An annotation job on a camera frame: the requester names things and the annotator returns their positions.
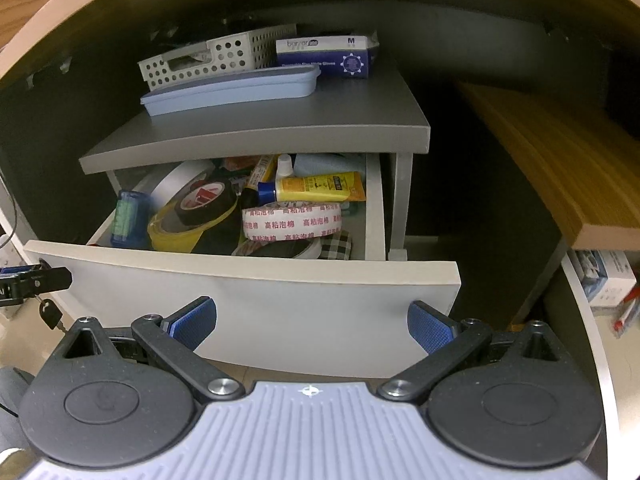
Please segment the white drawer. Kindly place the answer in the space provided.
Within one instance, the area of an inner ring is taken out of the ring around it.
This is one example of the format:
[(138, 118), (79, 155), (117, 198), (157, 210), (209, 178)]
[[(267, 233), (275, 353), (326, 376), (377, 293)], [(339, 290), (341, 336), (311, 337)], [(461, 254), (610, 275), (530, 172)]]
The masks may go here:
[(461, 285), (452, 261), (393, 261), (385, 246), (380, 162), (367, 158), (367, 201), (349, 222), (350, 260), (172, 254), (30, 240), (26, 254), (73, 275), (66, 312), (125, 326), (213, 298), (217, 326), (207, 359), (281, 372), (380, 378), (420, 360), (409, 304), (448, 312)]

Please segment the grey drawer cabinet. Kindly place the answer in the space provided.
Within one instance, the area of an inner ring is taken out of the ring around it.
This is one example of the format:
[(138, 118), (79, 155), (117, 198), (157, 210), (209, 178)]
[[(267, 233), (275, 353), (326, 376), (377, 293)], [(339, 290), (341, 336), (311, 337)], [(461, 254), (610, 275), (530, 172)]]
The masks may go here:
[(248, 102), (152, 117), (142, 112), (79, 159), (85, 174), (162, 162), (278, 153), (388, 153), (393, 215), (388, 252), (405, 248), (412, 158), (431, 127), (397, 68), (368, 79), (323, 79), (306, 98)]

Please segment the yellow tape roll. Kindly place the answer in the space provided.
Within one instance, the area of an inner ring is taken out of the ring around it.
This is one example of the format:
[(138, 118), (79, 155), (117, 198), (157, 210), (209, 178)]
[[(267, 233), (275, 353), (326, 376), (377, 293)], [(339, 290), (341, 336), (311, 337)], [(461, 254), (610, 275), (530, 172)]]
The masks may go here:
[[(214, 220), (209, 220), (199, 226), (186, 226), (178, 218), (177, 205), (178, 202), (173, 200), (163, 206), (149, 221), (149, 238), (152, 248), (157, 252), (182, 252), (183, 254), (195, 252), (196, 246), (205, 235), (226, 223), (238, 210), (238, 202), (234, 202), (228, 210)], [(165, 226), (166, 221), (172, 218), (176, 218), (178, 223), (178, 228), (175, 231), (168, 230)]]

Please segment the blue green small bottle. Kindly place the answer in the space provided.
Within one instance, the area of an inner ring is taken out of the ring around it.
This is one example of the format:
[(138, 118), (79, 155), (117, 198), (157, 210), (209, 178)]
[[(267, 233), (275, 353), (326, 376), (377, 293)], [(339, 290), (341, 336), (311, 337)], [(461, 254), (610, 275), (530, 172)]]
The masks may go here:
[(111, 245), (117, 248), (148, 249), (151, 200), (148, 194), (120, 190), (112, 223)]

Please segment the black tape roll red label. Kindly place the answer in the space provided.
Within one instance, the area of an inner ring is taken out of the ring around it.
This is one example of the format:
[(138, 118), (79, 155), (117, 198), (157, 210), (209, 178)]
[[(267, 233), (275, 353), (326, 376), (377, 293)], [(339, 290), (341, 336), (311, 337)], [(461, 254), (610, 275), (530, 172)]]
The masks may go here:
[(232, 210), (236, 194), (227, 180), (206, 182), (186, 194), (175, 206), (178, 218), (185, 226), (200, 226), (218, 219)]

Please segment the black white checkered item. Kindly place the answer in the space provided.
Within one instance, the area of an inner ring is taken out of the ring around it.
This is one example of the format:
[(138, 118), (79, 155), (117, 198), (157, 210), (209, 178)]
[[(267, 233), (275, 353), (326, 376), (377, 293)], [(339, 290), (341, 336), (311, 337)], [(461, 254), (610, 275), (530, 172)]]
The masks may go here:
[(319, 260), (349, 260), (352, 256), (352, 234), (341, 230), (320, 238)]

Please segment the white foam tape red text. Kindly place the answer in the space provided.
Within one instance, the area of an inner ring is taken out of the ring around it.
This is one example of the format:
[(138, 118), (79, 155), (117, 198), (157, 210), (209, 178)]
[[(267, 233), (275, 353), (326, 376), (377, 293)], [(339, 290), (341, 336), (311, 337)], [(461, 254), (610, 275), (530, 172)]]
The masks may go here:
[(342, 223), (337, 203), (271, 203), (242, 210), (244, 235), (258, 242), (325, 237), (340, 232)]

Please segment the white blue cardboard box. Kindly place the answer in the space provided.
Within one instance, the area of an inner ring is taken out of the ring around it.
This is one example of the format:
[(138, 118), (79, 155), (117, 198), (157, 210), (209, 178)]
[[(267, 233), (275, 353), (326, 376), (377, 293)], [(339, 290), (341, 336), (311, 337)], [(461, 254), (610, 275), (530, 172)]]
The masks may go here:
[(617, 307), (637, 283), (624, 252), (571, 249), (568, 255), (590, 307)]

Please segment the yellow glue tube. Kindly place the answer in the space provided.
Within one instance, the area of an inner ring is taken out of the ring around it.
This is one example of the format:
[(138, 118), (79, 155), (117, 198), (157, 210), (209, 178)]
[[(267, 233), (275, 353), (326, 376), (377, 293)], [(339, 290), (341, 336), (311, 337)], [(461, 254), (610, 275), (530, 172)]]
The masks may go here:
[(357, 171), (287, 177), (258, 184), (258, 203), (261, 205), (275, 202), (360, 203), (366, 199)]

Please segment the red white pen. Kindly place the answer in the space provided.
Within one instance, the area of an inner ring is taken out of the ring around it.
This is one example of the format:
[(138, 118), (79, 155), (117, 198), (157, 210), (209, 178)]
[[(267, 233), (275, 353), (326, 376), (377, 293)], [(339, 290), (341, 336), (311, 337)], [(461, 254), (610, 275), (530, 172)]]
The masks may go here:
[(634, 321), (639, 316), (639, 297), (640, 297), (640, 288), (639, 285), (634, 286), (628, 295), (624, 298), (622, 303), (622, 310), (620, 310), (620, 315), (616, 318), (613, 323), (613, 332), (617, 338), (623, 336), (624, 333), (628, 330), (628, 328), (634, 324)]

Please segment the white cap glue bottle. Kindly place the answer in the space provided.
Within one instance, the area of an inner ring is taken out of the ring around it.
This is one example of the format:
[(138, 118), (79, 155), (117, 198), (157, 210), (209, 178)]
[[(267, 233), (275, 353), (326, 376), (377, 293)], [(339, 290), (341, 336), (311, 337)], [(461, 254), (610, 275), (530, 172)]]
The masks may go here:
[(294, 174), (293, 159), (290, 154), (281, 154), (277, 160), (276, 180), (292, 177)]

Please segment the light blue cloth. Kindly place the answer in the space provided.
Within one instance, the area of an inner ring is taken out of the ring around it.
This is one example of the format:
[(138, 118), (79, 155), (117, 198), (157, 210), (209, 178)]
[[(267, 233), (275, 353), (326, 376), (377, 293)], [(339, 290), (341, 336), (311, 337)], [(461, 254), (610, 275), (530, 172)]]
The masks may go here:
[(294, 176), (309, 177), (316, 174), (340, 174), (357, 171), (361, 177), (367, 173), (366, 156), (363, 154), (305, 154), (295, 157)]

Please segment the wooden shelf board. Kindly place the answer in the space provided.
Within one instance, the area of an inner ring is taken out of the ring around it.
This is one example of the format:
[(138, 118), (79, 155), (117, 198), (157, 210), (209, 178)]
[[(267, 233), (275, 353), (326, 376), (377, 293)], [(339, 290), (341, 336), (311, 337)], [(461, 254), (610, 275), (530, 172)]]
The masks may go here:
[(639, 141), (590, 107), (466, 84), (568, 246), (639, 249)]

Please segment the light blue plastic tray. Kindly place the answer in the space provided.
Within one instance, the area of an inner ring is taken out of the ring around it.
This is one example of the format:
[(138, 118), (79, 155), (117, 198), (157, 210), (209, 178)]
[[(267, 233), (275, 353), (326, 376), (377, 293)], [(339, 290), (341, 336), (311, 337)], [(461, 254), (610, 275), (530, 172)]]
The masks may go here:
[(261, 68), (154, 90), (140, 102), (155, 117), (221, 105), (306, 98), (316, 90), (320, 74), (320, 68), (313, 65)]

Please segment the white perforated plastic basket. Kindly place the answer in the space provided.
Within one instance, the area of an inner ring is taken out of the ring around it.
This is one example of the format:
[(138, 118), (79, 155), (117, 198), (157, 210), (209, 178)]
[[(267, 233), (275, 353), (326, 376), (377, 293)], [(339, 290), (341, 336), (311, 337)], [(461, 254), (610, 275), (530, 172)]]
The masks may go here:
[(238, 32), (152, 56), (138, 67), (151, 91), (209, 76), (260, 70), (277, 64), (276, 42), (296, 34), (295, 24)]

